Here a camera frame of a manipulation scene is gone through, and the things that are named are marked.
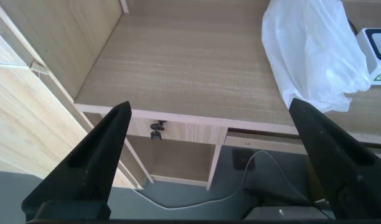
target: wooden desk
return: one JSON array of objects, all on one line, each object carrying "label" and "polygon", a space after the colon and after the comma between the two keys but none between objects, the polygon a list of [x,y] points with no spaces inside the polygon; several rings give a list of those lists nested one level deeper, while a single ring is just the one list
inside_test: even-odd
[{"label": "wooden desk", "polygon": [[[306,153],[261,44],[269,0],[120,1],[0,0],[0,170],[45,177],[123,101],[114,186],[209,188],[222,145]],[[380,2],[344,4],[361,29],[381,27]],[[381,157],[381,87],[352,97],[327,115]]]},{"label": "wooden desk", "polygon": [[[300,142],[278,144],[285,138],[257,138],[256,143],[253,137],[239,140],[238,134],[227,134],[228,128],[235,128],[269,136],[297,136],[261,42],[262,17],[269,1],[127,3],[130,14],[118,21],[75,100],[80,111],[106,114],[113,106],[129,101],[133,120],[128,139],[135,155],[137,150],[144,156],[152,151],[159,153],[154,147],[168,150],[146,138],[131,137],[148,137],[149,125],[157,120],[171,125],[162,133],[172,147],[171,140],[243,147],[255,143],[254,147],[260,149],[305,153]],[[381,26],[381,3],[346,1],[344,5],[358,29]],[[348,113],[330,112],[328,117],[359,141],[381,144],[381,86],[351,97]],[[197,138],[205,134],[201,128],[209,130],[214,140]],[[162,151],[166,156],[184,158],[177,152]],[[198,173],[195,164],[202,157],[210,157],[210,175],[214,174],[214,153],[200,153],[193,165],[182,168]],[[149,170],[149,165],[144,164],[146,172],[154,172],[153,166],[161,164],[156,156],[157,162],[150,162],[152,159],[139,159],[151,164]],[[207,184],[209,188],[209,179],[203,178],[204,184],[195,183],[200,178],[187,183]],[[170,181],[184,182],[173,178]]]}]

